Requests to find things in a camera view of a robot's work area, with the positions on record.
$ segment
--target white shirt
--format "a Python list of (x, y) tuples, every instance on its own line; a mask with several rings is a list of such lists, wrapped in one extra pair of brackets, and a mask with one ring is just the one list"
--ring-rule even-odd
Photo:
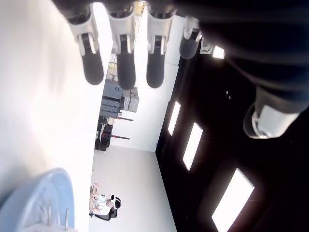
[(94, 207), (100, 210), (100, 215), (108, 215), (111, 208), (106, 205), (107, 197), (100, 195), (98, 199), (93, 201)]

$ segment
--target metal pin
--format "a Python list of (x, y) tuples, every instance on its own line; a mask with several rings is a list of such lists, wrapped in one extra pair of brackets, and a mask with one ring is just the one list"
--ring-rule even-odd
[(48, 206), (47, 226), (51, 226), (52, 206)]
[(68, 229), (68, 221), (69, 221), (69, 209), (66, 209), (66, 225), (65, 225), (65, 230)]

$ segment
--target black fingertip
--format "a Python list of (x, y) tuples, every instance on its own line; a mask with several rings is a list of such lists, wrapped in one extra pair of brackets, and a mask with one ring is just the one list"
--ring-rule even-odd
[(164, 80), (164, 59), (159, 51), (148, 54), (147, 83), (151, 88), (159, 88)]
[(100, 84), (104, 77), (100, 51), (96, 54), (87, 53), (82, 56), (82, 59), (87, 82), (92, 85)]
[(135, 85), (134, 51), (117, 54), (118, 83), (124, 90), (132, 89)]
[(197, 52), (198, 42), (194, 39), (185, 39), (182, 37), (180, 42), (179, 52), (182, 58), (191, 59)]

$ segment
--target blue object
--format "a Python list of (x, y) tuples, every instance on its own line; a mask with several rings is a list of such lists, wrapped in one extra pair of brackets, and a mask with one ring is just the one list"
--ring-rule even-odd
[(0, 210), (0, 231), (20, 232), (37, 223), (50, 222), (65, 225), (69, 210), (68, 227), (74, 228), (74, 196), (70, 177), (63, 169), (53, 169), (18, 187)]

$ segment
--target black ceiling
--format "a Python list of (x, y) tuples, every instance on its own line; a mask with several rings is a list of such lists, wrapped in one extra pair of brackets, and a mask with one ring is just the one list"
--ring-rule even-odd
[[(250, 139), (242, 121), (254, 98), (254, 85), (224, 60), (207, 55), (181, 59), (156, 150), (178, 232), (217, 231), (211, 216), (237, 167), (255, 189), (229, 232), (306, 227), (309, 112), (280, 138)], [(170, 136), (167, 127), (176, 100), (181, 109)], [(182, 159), (194, 122), (203, 134), (187, 171)]]

